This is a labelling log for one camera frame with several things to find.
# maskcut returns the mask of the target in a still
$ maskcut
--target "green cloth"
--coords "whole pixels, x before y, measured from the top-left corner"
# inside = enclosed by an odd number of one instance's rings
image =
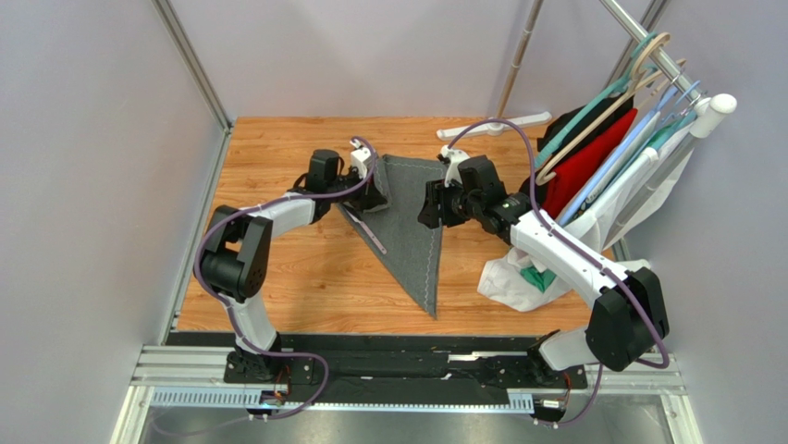
[[[550,284],[552,284],[553,280],[556,278],[556,274],[552,271],[545,270],[544,273],[539,273],[539,271],[533,266],[529,266],[528,268],[523,268],[520,270],[520,276],[525,278],[529,284],[538,288],[539,291],[543,293],[548,289]]]

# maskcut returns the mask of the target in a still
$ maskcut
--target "gray floor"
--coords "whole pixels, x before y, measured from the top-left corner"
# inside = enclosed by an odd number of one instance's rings
[[[585,403],[573,397],[574,414]],[[149,418],[172,432],[201,430],[245,412],[229,409],[153,409]],[[671,435],[659,396],[600,396],[584,421],[561,430],[534,426],[530,418],[480,413],[304,412],[290,419],[243,422],[197,437],[164,437],[148,427],[142,442],[281,442],[314,444],[565,443],[663,444]]]

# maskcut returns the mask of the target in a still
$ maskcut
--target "teal hanger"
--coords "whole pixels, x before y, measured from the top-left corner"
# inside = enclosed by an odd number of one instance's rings
[[[563,140],[569,134],[569,131],[571,131],[574,127],[576,127],[577,124],[580,123],[580,120],[582,120],[585,116],[587,116],[588,113],[591,112],[591,110],[593,110],[597,105],[599,105],[600,102],[602,102],[602,100],[604,100],[606,97],[609,97],[611,94],[624,93],[626,91],[627,84],[629,84],[629,82],[632,80],[632,68],[633,68],[632,64],[637,59],[637,57],[640,56],[640,53],[643,51],[643,48],[645,48],[646,45],[649,42],[651,42],[651,40],[653,40],[654,37],[656,36],[657,36],[656,32],[651,32],[646,36],[645,39],[640,41],[640,43],[635,47],[635,49],[630,54],[630,64],[627,67],[624,74],[616,81],[614,81],[609,87],[605,88],[604,91],[600,92],[597,97],[594,97],[594,99],[591,102],[589,102],[588,105],[584,106],[583,109],[581,109],[580,112],[577,113],[577,115],[574,116],[572,120],[570,120],[569,123],[567,123],[566,126],[563,127],[561,131],[558,132],[558,134],[555,135],[555,137],[550,139],[550,142],[548,142],[548,145],[545,146],[545,149],[539,152],[539,155],[536,157],[534,167],[541,168],[545,164],[545,162],[547,162],[547,160],[553,155],[553,153],[555,153],[556,150],[559,149],[560,145],[563,143]],[[646,66],[645,68],[656,69],[657,67],[654,67],[653,65],[649,65]]]

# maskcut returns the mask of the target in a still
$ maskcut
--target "white rack foot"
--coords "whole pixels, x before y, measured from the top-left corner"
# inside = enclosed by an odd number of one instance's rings
[[[520,128],[526,128],[526,127],[533,127],[534,125],[542,125],[548,123],[550,120],[552,120],[552,118],[553,116],[548,111],[545,111],[544,113],[534,114],[532,116],[510,118],[509,120],[514,122],[514,124]],[[437,131],[437,137],[442,141],[450,141],[454,139],[457,136],[457,134],[460,134],[466,128],[468,127],[439,129]],[[467,134],[465,134],[464,137],[475,137],[484,134],[490,136],[499,136],[501,135],[501,133],[503,133],[503,131],[506,130],[511,130],[511,128],[507,125],[503,125],[500,123],[488,123],[486,125],[482,125],[474,129],[471,129],[470,131],[468,131]]]

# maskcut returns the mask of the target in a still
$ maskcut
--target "wooden tabletop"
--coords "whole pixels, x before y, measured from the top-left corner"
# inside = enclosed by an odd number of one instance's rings
[[[240,118],[222,170],[214,207],[265,202],[282,195],[308,167],[312,151],[330,148],[346,160],[353,135],[365,137],[380,154],[434,159],[444,144],[438,129],[474,118]],[[544,127],[528,129],[533,140]],[[519,136],[478,137],[459,145],[469,155],[486,154],[512,192],[528,171]],[[437,320],[400,287],[339,212],[293,230],[271,246],[263,285],[265,306],[279,331],[463,335],[540,335],[588,322],[590,312],[574,293],[533,312],[519,313],[476,292],[486,261],[508,247],[478,223],[443,231],[437,290]],[[219,303],[192,278],[180,330],[230,330]]]

